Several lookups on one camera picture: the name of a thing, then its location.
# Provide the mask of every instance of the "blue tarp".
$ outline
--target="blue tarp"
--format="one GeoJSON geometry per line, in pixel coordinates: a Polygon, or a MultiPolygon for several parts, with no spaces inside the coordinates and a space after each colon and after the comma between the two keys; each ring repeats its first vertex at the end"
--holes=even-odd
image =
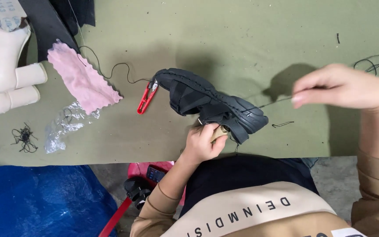
{"type": "Polygon", "coordinates": [[[0,237],[97,237],[116,209],[87,165],[0,167],[0,237]]]}

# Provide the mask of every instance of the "fingernail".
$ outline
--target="fingernail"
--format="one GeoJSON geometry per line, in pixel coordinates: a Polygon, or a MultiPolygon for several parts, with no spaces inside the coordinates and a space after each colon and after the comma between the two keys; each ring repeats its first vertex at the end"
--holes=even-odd
{"type": "Polygon", "coordinates": [[[302,96],[300,95],[295,95],[292,97],[292,103],[296,103],[302,100],[302,96]]]}

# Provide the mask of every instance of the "pink rag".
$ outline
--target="pink rag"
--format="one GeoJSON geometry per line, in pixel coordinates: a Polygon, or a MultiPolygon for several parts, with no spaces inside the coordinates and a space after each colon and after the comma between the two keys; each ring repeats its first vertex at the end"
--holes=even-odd
{"type": "Polygon", "coordinates": [[[89,115],[98,108],[118,103],[119,96],[80,54],[57,40],[48,50],[48,61],[61,75],[70,93],[89,115]]]}

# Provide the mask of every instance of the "person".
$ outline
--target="person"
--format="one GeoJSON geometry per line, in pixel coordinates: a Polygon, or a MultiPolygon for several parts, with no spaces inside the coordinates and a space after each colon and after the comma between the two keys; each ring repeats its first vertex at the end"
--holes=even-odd
{"type": "Polygon", "coordinates": [[[190,130],[185,150],[147,198],[131,236],[379,236],[379,78],[328,65],[294,83],[292,103],[295,109],[313,103],[361,109],[362,198],[353,203],[352,227],[319,196],[299,159],[213,159],[227,136],[210,143],[218,124],[208,124],[190,130]],[[175,221],[185,186],[185,204],[175,221]]]}

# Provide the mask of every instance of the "hand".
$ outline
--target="hand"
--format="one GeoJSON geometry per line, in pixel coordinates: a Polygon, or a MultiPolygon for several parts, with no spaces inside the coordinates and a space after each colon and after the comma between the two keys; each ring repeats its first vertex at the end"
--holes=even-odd
{"type": "Polygon", "coordinates": [[[295,82],[292,103],[295,108],[319,103],[378,109],[379,78],[345,65],[327,65],[295,82]]]}
{"type": "Polygon", "coordinates": [[[187,146],[182,152],[181,157],[194,164],[217,157],[224,148],[227,136],[216,139],[214,144],[210,143],[213,131],[219,124],[208,124],[204,127],[192,128],[187,137],[187,146]]]}

